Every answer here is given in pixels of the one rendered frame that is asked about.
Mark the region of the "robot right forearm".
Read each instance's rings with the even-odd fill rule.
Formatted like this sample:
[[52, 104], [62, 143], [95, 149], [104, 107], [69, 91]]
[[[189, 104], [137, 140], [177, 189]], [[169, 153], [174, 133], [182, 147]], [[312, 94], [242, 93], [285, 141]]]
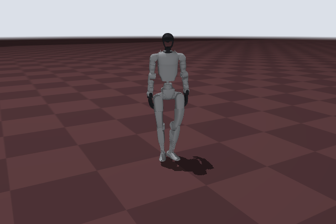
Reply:
[[147, 96], [149, 96], [149, 93], [152, 93], [153, 95], [153, 89], [154, 89], [154, 81], [150, 80], [150, 73], [148, 75], [148, 91], [147, 91]]

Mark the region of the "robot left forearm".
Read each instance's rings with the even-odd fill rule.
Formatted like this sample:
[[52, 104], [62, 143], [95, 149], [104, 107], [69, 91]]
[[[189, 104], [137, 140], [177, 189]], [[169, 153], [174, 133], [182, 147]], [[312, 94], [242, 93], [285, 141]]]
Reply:
[[186, 90], [189, 91], [189, 86], [188, 86], [188, 77], [182, 79], [183, 82], [183, 92], [186, 93]]

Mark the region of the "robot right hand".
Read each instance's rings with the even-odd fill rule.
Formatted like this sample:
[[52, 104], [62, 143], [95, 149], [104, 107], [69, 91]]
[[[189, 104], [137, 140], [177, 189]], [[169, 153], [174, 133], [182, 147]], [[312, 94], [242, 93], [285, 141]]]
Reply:
[[153, 101], [152, 101], [152, 98], [153, 98], [152, 93], [149, 93], [149, 96], [147, 96], [147, 98], [148, 98], [148, 102], [149, 102], [150, 107], [154, 109], [154, 104], [153, 104]]

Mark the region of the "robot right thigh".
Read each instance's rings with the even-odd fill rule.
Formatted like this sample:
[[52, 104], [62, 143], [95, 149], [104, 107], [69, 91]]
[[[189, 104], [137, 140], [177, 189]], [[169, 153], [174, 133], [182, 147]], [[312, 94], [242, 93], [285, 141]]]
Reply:
[[157, 93], [153, 96], [154, 113], [156, 119], [157, 129], [165, 130], [165, 123], [163, 123], [163, 94]]

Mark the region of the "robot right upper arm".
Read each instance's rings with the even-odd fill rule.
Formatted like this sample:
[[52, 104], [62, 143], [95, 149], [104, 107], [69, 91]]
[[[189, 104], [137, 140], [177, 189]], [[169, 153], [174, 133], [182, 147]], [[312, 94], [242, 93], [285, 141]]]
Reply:
[[155, 62], [158, 60], [158, 55], [159, 54], [152, 54], [150, 56], [150, 63], [149, 63], [150, 79], [156, 78], [156, 73], [154, 72], [155, 72], [155, 66], [156, 66]]

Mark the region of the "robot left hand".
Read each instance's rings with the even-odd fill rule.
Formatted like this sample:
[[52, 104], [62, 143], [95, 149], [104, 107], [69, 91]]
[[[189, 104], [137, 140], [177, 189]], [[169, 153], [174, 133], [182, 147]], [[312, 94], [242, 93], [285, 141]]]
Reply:
[[185, 98], [185, 104], [184, 104], [184, 106], [186, 106], [187, 103], [188, 103], [188, 95], [189, 95], [189, 91], [186, 90], [186, 93], [183, 92], [183, 94], [184, 94], [184, 98]]

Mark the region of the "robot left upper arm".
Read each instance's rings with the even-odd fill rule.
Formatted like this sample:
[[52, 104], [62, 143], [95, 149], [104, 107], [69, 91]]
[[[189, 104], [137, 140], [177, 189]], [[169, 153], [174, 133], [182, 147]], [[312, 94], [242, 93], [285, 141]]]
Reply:
[[180, 61], [180, 70], [181, 70], [180, 77], [186, 78], [188, 77], [188, 73], [186, 71], [186, 57], [183, 53], [178, 53], [178, 56], [179, 56], [178, 58]]

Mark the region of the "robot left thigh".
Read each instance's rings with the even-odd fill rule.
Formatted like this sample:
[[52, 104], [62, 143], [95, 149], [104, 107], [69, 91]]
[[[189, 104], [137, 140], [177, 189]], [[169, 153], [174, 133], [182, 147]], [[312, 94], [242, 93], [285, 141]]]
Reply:
[[170, 128], [176, 130], [181, 125], [184, 116], [184, 104], [185, 98], [181, 92], [175, 91], [175, 109], [174, 109], [174, 121], [170, 123]]

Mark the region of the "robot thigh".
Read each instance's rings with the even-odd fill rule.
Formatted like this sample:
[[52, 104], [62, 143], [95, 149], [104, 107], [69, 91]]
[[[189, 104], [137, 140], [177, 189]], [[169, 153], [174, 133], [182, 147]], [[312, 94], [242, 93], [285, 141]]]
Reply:
[[163, 123], [163, 94], [157, 93], [153, 96], [154, 113], [156, 119], [157, 129], [165, 130], [165, 123]]
[[181, 92], [175, 91], [175, 109], [174, 109], [174, 121], [170, 123], [170, 128], [176, 130], [181, 125], [184, 116], [184, 104], [185, 98]]

